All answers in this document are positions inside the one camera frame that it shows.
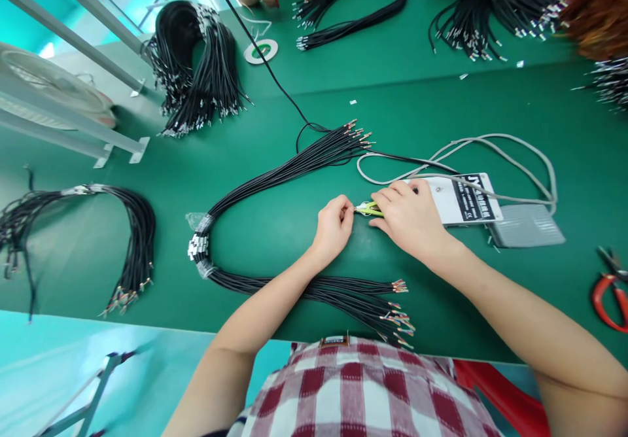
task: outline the wrist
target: wrist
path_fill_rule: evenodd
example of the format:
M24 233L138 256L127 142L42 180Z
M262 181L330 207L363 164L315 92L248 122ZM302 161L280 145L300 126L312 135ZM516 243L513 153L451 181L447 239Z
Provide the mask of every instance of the wrist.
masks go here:
M469 255L473 255L473 253L467 246L451 236L445 243L438 245L432 254L421 258L415 257L439 277L446 277L463 265L464 259Z
M311 266L313 271L316 271L315 274L320 273L321 270L331 264L334 259L334 257L331 257L324 250L318 249L314 245L310 246L301 258Z

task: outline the green workbench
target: green workbench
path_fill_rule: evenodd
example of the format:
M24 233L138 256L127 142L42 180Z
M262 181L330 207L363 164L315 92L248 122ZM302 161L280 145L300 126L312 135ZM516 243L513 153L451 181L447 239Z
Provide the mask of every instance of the green workbench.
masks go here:
M565 39L547 42L510 37L501 27L507 63L471 62L463 52L438 43L434 55L427 40L433 16L452 0L409 0L396 17L309 52L294 42L300 35L292 20L292 2L279 10L255 9L255 18L273 21L264 38L279 43L271 60L277 78L310 121L328 128L354 118L373 131L377 149L427 158L454 139L504 132L516 135L552 160L559 191L555 220L567 242L551 247L498 253L487 244L482 227L452 228L488 264L529 288L586 327L624 365L626 337L602 323L593 311L590 292L603 268L597 245L614 246L628 259L624 183L628 124L592 92L571 92L589 78L592 67L576 56ZM324 24L356 18L392 0L341 0ZM235 18L224 21L240 51L248 46ZM136 75L150 71L120 43L104 51ZM94 75L96 86L119 103L120 131L138 138L164 126L160 94L147 91L131 99L128 89L82 56L56 61L75 72ZM522 68L518 61L524 61ZM0 130L0 204L26 189L29 163L36 188L57 190L80 183L123 186L152 204L158 230L154 286L125 315L111 322L216 332L245 296L202 280L186 256L192 229L188 213L205 213L237 185L272 169L294 155L303 122L274 85L264 66L238 62L246 93L255 106L214 122L183 139L153 137L142 162L128 164L115 150L104 169L88 158ZM461 74L469 75L461 80ZM302 146L320 137L304 132ZM547 182L544 166L522 147L503 147ZM447 163L462 172L488 172L502 194L537 197L517 169L485 147L468 147ZM408 164L368 160L372 176L392 178ZM295 261L313 239L317 211L332 197L346 194L354 203L370 199L377 187L358 174L355 164L328 167L257 194L225 213L212 232L212 257L221 268L245 275L273 275ZM106 196L58 203L37 223L29 242L39 285L37 312L97 319L122 269L128 220L122 206ZM397 249L385 234L357 216L349 244L326 270L331 274L382 282L403 278L410 292L391 295L417 327L410 343L419 353L517 362L475 308L423 265ZM0 283L0 308L27 311L29 290L24 272ZM609 310L619 313L609 295ZM275 338L315 341L321 336L366 329L330 306L300 302Z

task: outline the plaid shirt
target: plaid shirt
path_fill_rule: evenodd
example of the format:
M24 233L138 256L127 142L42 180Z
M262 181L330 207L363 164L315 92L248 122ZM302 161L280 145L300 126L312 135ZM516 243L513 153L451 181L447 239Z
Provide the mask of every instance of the plaid shirt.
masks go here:
M452 367L450 360L359 338L303 345L267 378L228 436L499 437Z

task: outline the gray cable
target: gray cable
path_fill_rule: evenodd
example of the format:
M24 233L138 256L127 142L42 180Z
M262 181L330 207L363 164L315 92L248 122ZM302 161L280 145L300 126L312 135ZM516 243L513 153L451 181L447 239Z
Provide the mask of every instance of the gray cable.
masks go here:
M519 143L525 147L527 147L529 150L531 150L533 153L535 153L540 159L541 161L543 161L548 169L548 175L549 175L549 191L548 189L534 176L534 174L532 174L532 172L530 172L526 167L524 167L522 164L520 164L519 162L517 162L516 160L514 160L512 157L510 157L508 154L506 154L502 149L500 149L499 147L497 147L495 144L493 144L490 141L487 141L487 138L491 138L491 137L501 137L501 138L505 138L505 139L510 139L512 141L515 141L516 143ZM395 177L394 179L391 179L389 181L377 181L374 179L371 179L369 176L367 176L364 171L362 170L362 168L360 167L360 163L363 159L367 158L367 157L386 157L389 158L388 156L385 156L383 154L376 154L374 152L369 152L367 154L365 154L364 156L361 156L358 160L357 160L357 169L360 172L360 174L369 182L377 184L377 185L389 185L397 180L403 180L403 179L416 179L416 178L423 178L423 177L445 177L446 179L451 179L453 181L468 185L470 187L472 187L473 189L482 192L484 194L487 194L491 197L494 198L498 198L500 200L508 200L508 201L515 201L517 203L533 203L533 204L537 204L537 205L548 205L549 206L549 213L551 215L553 215L554 213L556 213L556 204L558 203L558 191L556 188L556 174L554 172L554 167L550 162L550 159L543 154L540 150L538 150L537 148L535 148L534 146L532 146L530 143L516 137L516 136L512 136L512 135L508 135L505 133L490 133L490 134L486 134L486 135L482 135L479 137L470 137L470 138L463 138L463 139L458 139L456 141L452 141L450 142L450 144L446 145L445 147L442 147L441 149L439 149L438 151L436 151L436 153L429 158L428 160L430 160L431 162L439 162L449 156L451 156L454 152L458 151L459 149L463 148L464 146L467 146L470 143L473 142L478 142L478 143L483 143L484 145L487 145L488 147L490 147L491 149L493 149L495 152L497 152L497 154L499 154L500 156L502 156L504 159L506 159L509 163L511 163L513 166L515 166L516 168L520 169L522 172L524 172L524 174L526 174L530 180L534 183L534 185L536 185L538 187L538 189L543 193L543 195L547 198L546 200L534 200L534 199L528 199L528 198L517 198L517 197L510 197L510 196L505 196L505 195L498 195L495 194L493 192L489 192L488 190L485 190L481 187L479 187L476 184L470 183L464 179L461 179L459 177L455 177L452 175L446 175L446 174L438 174L438 173L419 173L422 170L424 170L426 167L429 167L428 164L424 164L421 167L418 167L417 169L411 170L409 172L406 172L404 174L401 174L399 177ZM439 156L439 154L441 154L443 151L447 150L448 148L452 147L452 146L456 146L454 149L450 150L447 154L445 154L444 156Z

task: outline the white device box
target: white device box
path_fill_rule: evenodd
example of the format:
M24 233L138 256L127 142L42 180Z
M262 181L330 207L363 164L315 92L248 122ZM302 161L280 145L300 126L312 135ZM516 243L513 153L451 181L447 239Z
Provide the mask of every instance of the white device box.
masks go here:
M484 173L456 175L484 190L495 193L489 176ZM427 177L440 220L446 226L485 224L502 221L504 216L497 199L446 177Z

